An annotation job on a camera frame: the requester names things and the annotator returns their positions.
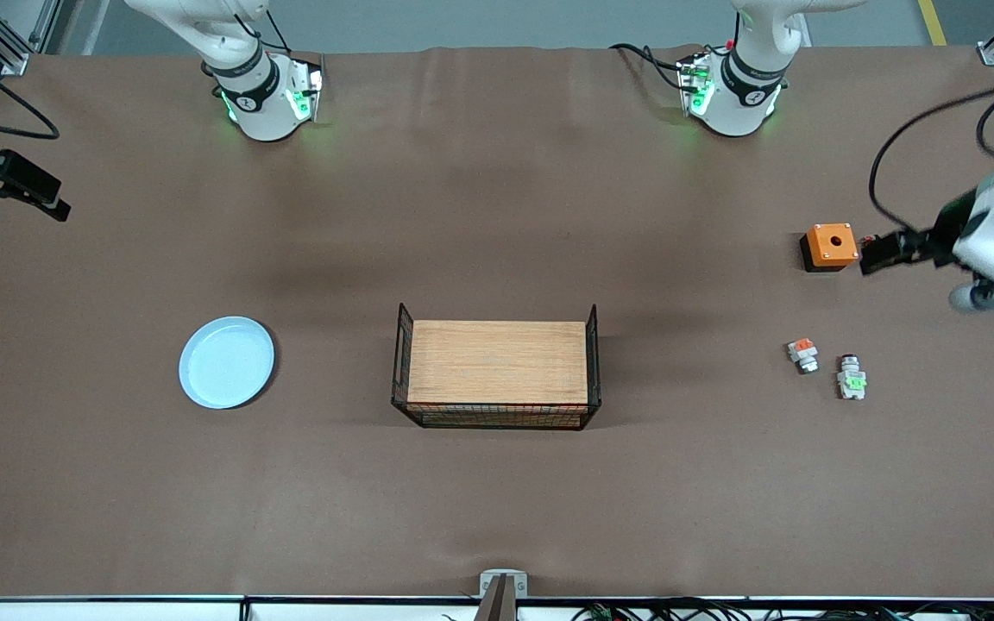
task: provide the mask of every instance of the round plate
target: round plate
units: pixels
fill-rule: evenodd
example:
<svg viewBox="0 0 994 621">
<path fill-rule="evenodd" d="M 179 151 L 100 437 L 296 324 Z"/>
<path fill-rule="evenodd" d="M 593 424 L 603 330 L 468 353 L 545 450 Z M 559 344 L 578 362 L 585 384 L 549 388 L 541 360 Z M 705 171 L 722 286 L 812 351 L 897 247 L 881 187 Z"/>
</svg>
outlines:
<svg viewBox="0 0 994 621">
<path fill-rule="evenodd" d="M 259 394 L 275 366 L 275 345 L 259 322 L 213 319 L 198 329 L 179 358 L 179 381 L 194 404 L 223 410 Z"/>
</svg>

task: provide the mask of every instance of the yellow tape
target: yellow tape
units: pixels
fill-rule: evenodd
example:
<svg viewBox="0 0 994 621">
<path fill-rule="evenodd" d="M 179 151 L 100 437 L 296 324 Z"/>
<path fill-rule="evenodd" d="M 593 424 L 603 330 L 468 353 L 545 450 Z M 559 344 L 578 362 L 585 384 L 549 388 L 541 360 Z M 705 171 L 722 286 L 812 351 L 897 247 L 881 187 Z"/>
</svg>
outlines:
<svg viewBox="0 0 994 621">
<path fill-rule="evenodd" d="M 934 10 L 934 3 L 931 0 L 919 0 L 919 11 L 922 12 L 923 22 L 927 24 L 931 44 L 945 46 L 946 33 L 942 32 L 942 22 L 938 21 L 938 11 Z"/>
</svg>

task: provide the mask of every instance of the brown table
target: brown table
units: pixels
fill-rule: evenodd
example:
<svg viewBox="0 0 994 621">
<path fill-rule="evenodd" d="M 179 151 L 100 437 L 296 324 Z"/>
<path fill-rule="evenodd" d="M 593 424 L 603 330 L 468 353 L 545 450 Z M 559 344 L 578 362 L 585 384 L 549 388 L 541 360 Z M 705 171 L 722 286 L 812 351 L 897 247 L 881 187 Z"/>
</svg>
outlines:
<svg viewBox="0 0 994 621">
<path fill-rule="evenodd" d="M 884 137 L 994 84 L 966 47 L 801 52 L 743 139 L 682 118 L 611 51 L 328 60 L 321 123 L 256 144 L 191 58 L 33 60 L 63 130 L 0 137 L 64 181 L 55 223 L 0 204 L 0 594 L 994 596 L 994 314 L 966 276 L 800 271 L 812 223 L 887 232 Z M 983 105 L 892 150 L 880 193 L 928 224 L 994 169 Z M 0 122 L 33 126 L 0 97 Z M 994 141 L 994 119 L 990 126 Z M 391 408 L 414 316 L 583 321 L 583 432 L 433 431 Z M 202 323 L 259 318 L 273 385 L 198 408 Z M 797 376 L 786 342 L 823 369 Z M 864 402 L 836 398 L 859 354 Z"/>
</svg>

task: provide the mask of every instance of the orange and black device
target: orange and black device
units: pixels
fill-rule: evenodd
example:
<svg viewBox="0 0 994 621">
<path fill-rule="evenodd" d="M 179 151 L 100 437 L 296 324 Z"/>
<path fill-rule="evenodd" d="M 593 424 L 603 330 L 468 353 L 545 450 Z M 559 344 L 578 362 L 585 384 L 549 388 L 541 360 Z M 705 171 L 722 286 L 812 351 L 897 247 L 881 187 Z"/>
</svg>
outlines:
<svg viewBox="0 0 994 621">
<path fill-rule="evenodd" d="M 800 237 L 804 270 L 838 272 L 859 258 L 857 241 L 847 223 L 816 224 Z"/>
</svg>

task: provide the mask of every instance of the black metal mesh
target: black metal mesh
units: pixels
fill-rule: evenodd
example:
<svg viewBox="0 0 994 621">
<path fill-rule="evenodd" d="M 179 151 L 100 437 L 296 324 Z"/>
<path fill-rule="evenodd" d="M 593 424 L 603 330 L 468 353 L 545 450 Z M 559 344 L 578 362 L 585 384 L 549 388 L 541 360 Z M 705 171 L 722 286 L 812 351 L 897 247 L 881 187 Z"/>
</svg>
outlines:
<svg viewBox="0 0 994 621">
<path fill-rule="evenodd" d="M 585 378 L 587 404 L 421 404 L 409 402 L 409 362 L 413 345 L 413 318 L 402 304 L 398 309 L 398 342 L 393 359 L 390 402 L 413 422 L 443 429 L 556 429 L 577 430 L 588 424 L 601 406 L 601 366 L 596 348 L 596 305 L 585 323 Z"/>
</svg>

